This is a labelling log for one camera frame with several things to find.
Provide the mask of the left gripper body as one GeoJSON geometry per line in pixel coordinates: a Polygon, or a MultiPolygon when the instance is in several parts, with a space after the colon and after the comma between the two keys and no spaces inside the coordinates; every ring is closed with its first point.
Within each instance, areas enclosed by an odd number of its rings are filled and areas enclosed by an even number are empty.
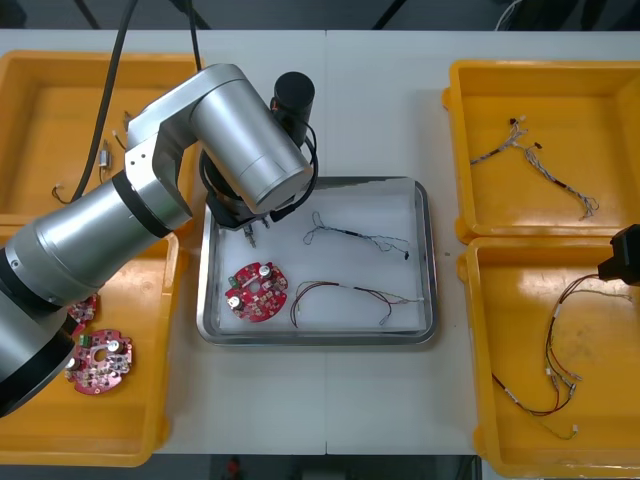
{"type": "Polygon", "coordinates": [[[238,222],[250,223],[250,210],[242,200],[214,192],[207,194],[206,203],[221,228],[235,229],[238,222]]]}

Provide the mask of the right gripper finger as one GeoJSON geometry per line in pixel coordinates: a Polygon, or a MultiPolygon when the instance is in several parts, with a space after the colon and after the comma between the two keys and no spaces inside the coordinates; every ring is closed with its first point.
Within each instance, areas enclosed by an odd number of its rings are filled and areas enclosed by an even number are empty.
{"type": "Polygon", "coordinates": [[[625,263],[616,258],[610,258],[598,265],[598,277],[603,281],[621,280],[626,285],[638,286],[640,283],[639,264],[625,263]]]}

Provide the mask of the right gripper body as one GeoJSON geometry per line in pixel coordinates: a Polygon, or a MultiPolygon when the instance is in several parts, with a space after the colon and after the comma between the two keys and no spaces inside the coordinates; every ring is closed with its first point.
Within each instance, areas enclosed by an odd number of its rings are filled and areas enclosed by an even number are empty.
{"type": "Polygon", "coordinates": [[[617,263],[638,263],[640,259],[640,225],[633,224],[611,239],[613,258],[617,263]]]}

